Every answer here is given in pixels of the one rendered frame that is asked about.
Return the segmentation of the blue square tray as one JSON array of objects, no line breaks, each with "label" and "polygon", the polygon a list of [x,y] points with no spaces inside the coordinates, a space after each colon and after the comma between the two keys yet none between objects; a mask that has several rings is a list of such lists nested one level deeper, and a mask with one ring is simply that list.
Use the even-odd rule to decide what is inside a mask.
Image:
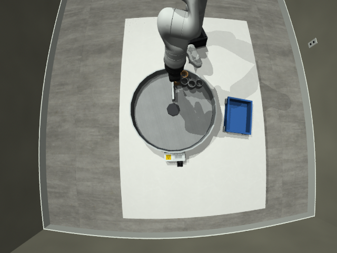
[{"label": "blue square tray", "polygon": [[223,132],[251,135],[252,103],[250,100],[227,98],[225,100]]}]

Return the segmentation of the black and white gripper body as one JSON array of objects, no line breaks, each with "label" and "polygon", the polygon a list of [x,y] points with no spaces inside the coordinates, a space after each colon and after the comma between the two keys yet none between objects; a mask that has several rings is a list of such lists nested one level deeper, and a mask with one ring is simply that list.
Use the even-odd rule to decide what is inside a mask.
[{"label": "black and white gripper body", "polygon": [[184,70],[184,65],[186,63],[186,57],[188,58],[189,63],[194,67],[200,68],[202,66],[202,61],[193,44],[188,45],[187,55],[185,55],[185,57],[180,60],[172,60],[164,53],[165,69],[168,72],[170,82],[176,82],[180,80],[181,72]]}]

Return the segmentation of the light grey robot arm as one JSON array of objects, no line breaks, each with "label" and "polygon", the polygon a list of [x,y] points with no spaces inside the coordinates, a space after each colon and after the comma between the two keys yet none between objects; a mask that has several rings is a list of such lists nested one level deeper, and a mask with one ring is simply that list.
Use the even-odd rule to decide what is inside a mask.
[{"label": "light grey robot arm", "polygon": [[182,1],[186,3],[186,10],[166,7],[157,17],[157,28],[165,45],[165,54],[172,60],[184,58],[188,40],[201,35],[207,3],[207,0]]}]

